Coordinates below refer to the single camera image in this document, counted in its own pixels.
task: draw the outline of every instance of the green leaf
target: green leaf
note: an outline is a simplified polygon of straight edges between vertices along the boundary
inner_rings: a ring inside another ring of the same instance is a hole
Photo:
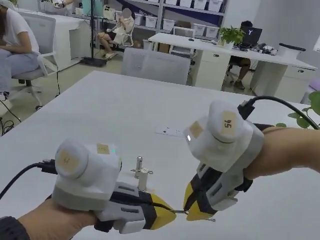
[[[300,116],[298,113],[296,113],[296,112],[293,112],[293,113],[288,114],[288,117],[293,118],[293,119],[299,119],[299,118],[301,118],[301,116]]]
[[[299,125],[300,128],[307,129],[310,126],[310,123],[308,123],[306,120],[304,120],[302,117],[298,118],[296,120],[296,123]]]
[[[306,107],[306,108],[302,109],[301,111],[302,112],[308,112],[310,109],[312,109],[312,107]]]
[[[280,128],[286,128],[287,127],[287,125],[285,124],[285,123],[277,123],[276,125],[275,125],[276,127],[280,127]]]
[[[314,91],[310,93],[309,99],[311,101],[311,107],[313,111],[320,115],[320,91]]]

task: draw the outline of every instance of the person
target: person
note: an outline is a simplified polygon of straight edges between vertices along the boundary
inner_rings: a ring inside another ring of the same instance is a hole
[[[76,8],[80,8],[82,0],[53,0],[53,6],[58,9],[66,8],[70,4],[72,4],[71,12],[74,14],[76,12]]]
[[[243,21],[241,23],[241,27],[252,27],[252,26],[253,26],[253,24],[251,21]],[[240,90],[244,90],[245,86],[243,85],[242,80],[244,79],[246,74],[249,72],[249,69],[251,66],[250,59],[239,57],[239,56],[231,56],[229,64],[241,67],[239,77],[235,81],[234,87],[238,88]]]
[[[301,167],[320,173],[319,131],[269,126],[262,129],[264,145],[258,157],[244,170],[246,178],[253,180]],[[91,212],[67,210],[48,199],[18,219],[0,219],[0,239],[69,240],[96,221]],[[2,237],[5,234],[11,234],[11,238]]]
[[[39,67],[39,46],[25,19],[0,4],[0,92],[9,92],[12,76]]]
[[[110,41],[121,45],[126,42],[128,34],[132,31],[135,25],[135,13],[132,11],[131,7],[123,5],[122,6],[122,16],[119,17],[117,24],[112,29],[107,29],[106,32],[98,33],[99,42],[104,46],[105,52],[103,53],[104,58],[111,59],[116,53],[112,51],[110,47]]]

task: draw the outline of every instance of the power outlet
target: power outlet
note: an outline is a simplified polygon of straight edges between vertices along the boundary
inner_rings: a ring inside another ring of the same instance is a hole
[[[156,134],[174,136],[179,138],[184,138],[184,133],[180,128],[171,128],[171,127],[157,127],[155,130]]]

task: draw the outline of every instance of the drawer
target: drawer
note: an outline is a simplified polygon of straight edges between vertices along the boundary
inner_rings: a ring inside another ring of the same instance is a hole
[[[225,62],[229,63],[230,55],[212,52],[212,51],[203,51],[201,61],[209,63]]]
[[[301,80],[310,80],[316,74],[315,70],[303,68],[303,67],[296,67],[296,66],[288,66],[284,76],[288,78],[294,79],[301,79]]]

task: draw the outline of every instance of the desk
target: desk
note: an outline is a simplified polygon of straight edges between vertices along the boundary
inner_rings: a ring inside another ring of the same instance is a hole
[[[83,57],[90,56],[90,21],[69,16],[50,15],[21,8],[17,8],[16,11],[56,19],[54,60],[59,71],[79,63]]]
[[[83,97],[83,92],[94,94]],[[155,129],[190,125],[208,114],[214,99],[238,105],[249,96],[94,71],[0,138],[0,189],[25,166],[53,158],[59,144],[72,137],[81,143],[116,144],[123,161],[119,180],[134,185],[138,182],[130,170],[143,156],[143,165],[154,172],[148,187],[181,209],[199,162],[184,138],[156,134]],[[296,126],[283,105],[261,101],[255,106],[253,122]],[[0,201],[0,216],[18,217],[36,207],[55,180],[39,169],[28,171]],[[187,222],[179,215],[156,231],[120,235],[89,227],[74,240],[313,240],[319,235],[319,183],[320,174],[294,169],[255,180],[235,206],[215,215],[215,223]]]
[[[254,51],[229,50],[199,39],[157,33],[149,41],[198,50],[193,71],[193,85],[221,90],[231,56],[258,60],[250,87],[258,96],[268,95],[299,103],[317,69],[297,59],[271,56]]]

